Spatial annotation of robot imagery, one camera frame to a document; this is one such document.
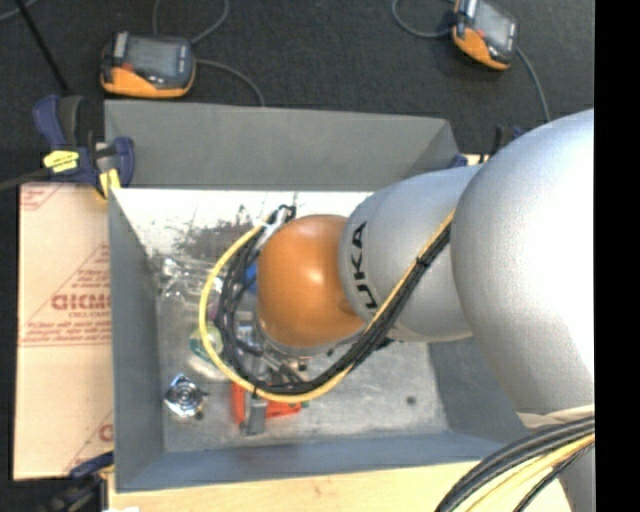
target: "orange object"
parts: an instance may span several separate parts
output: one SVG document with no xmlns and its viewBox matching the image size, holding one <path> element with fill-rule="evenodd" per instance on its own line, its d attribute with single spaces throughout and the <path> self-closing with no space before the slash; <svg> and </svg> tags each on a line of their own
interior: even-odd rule
<svg viewBox="0 0 640 512">
<path fill-rule="evenodd" d="M 233 416 L 233 422 L 237 425 L 242 423 L 246 419 L 245 414 L 245 397 L 247 392 L 235 382 L 231 383 L 231 414 Z M 288 416 L 290 414 L 296 414 L 302 409 L 302 404 L 287 404 L 280 402 L 267 401 L 267 419 L 277 418 L 279 416 Z"/>
<path fill-rule="evenodd" d="M 485 66 L 503 71 L 509 67 L 509 64 L 503 64 L 494 60 L 489 54 L 487 43 L 484 40 L 482 31 L 474 31 L 468 27 L 464 29 L 464 38 L 458 37 L 456 27 L 452 29 L 453 42 L 464 53 L 471 58 L 481 62 Z"/>
<path fill-rule="evenodd" d="M 121 94 L 123 96 L 133 96 L 135 98 L 177 98 L 184 96 L 195 78 L 194 72 L 191 81 L 183 89 L 156 89 L 152 84 L 147 82 L 141 76 L 138 76 L 133 70 L 133 66 L 126 62 L 122 67 L 114 67 L 111 69 L 112 82 L 106 82 L 103 76 L 100 76 L 100 83 L 105 91 L 112 94 Z"/>
<path fill-rule="evenodd" d="M 258 258 L 257 313 L 264 334 L 285 351 L 334 344 L 364 326 L 344 294 L 338 245 L 347 219 L 310 215 L 283 226 Z"/>
</svg>

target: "yellow label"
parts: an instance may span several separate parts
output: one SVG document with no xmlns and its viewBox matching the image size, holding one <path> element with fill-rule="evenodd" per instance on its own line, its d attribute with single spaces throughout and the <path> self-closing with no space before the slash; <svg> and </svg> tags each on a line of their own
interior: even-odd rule
<svg viewBox="0 0 640 512">
<path fill-rule="evenodd" d="M 75 151 L 63 151 L 57 149 L 52 151 L 42 160 L 45 167 L 51 169 L 53 172 L 63 172 L 78 167 L 78 160 L 80 155 Z"/>
<path fill-rule="evenodd" d="M 100 186 L 104 197 L 109 195 L 109 189 L 120 188 L 120 176 L 117 169 L 110 169 L 100 174 Z"/>
</svg>

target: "blue clamp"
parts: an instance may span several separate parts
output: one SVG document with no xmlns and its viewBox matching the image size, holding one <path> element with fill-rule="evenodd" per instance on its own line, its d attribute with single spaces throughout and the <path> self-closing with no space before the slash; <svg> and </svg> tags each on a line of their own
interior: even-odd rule
<svg viewBox="0 0 640 512">
<path fill-rule="evenodd" d="M 113 451 L 103 453 L 74 467 L 69 472 L 69 478 L 72 480 L 81 480 L 83 478 L 87 478 L 97 473 L 98 471 L 113 465 L 113 463 Z"/>
<path fill-rule="evenodd" d="M 38 132 L 47 139 L 51 148 L 44 158 L 48 177 L 52 181 L 86 183 L 106 196 L 106 183 L 117 178 L 118 184 L 127 186 L 133 177 L 135 158 L 133 141 L 129 137 L 116 137 L 104 149 L 96 150 L 92 141 L 86 146 L 76 140 L 76 123 L 81 96 L 60 97 L 50 95 L 40 100 L 32 110 Z M 113 157 L 112 166 L 117 176 L 109 176 L 113 169 L 102 170 L 98 160 Z"/>
</svg>

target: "clamp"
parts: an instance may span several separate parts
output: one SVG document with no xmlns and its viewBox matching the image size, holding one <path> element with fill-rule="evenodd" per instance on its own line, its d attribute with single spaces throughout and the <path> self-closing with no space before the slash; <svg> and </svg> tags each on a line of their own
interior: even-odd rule
<svg viewBox="0 0 640 512">
<path fill-rule="evenodd" d="M 76 124 L 81 96 L 50 95 L 40 100 L 32 110 L 36 129 L 47 139 L 51 152 L 43 163 L 52 181 L 86 183 L 103 196 L 109 188 L 127 186 L 133 177 L 135 158 L 133 140 L 116 137 L 105 148 L 97 149 L 87 137 L 87 145 L 78 145 Z M 108 169 L 98 166 L 98 160 L 109 158 L 115 162 Z"/>
</svg>

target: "black floor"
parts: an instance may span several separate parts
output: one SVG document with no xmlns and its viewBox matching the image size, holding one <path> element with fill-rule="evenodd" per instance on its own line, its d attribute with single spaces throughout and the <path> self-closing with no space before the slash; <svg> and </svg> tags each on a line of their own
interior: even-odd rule
<svg viewBox="0 0 640 512">
<path fill-rule="evenodd" d="M 196 46 L 232 66 L 274 107 L 400 113 L 448 119 L 463 152 L 488 152 L 495 127 L 543 123 L 521 60 L 506 72 L 472 63 L 447 38 L 415 37 L 394 21 L 391 0 L 230 1 L 222 26 Z M 500 0 L 520 21 L 519 47 L 537 72 L 552 118 L 594 106 L 593 0 Z M 98 59 L 112 32 L 149 32 L 154 0 L 40 0 L 35 23 L 74 93 L 88 100 L 83 122 L 102 130 Z M 451 4 L 405 0 L 399 14 L 422 31 L 442 27 Z M 44 141 L 31 108 L 61 89 L 12 0 L 0 0 L 0 181 L 39 167 Z M 158 10 L 163 34 L 192 36 L 223 11 L 223 0 L 171 0 Z M 254 105 L 234 76 L 203 69 L 178 101 Z M 10 482 L 16 337 L 16 193 L 0 192 L 0 510 L 34 510 L 64 482 Z"/>
</svg>

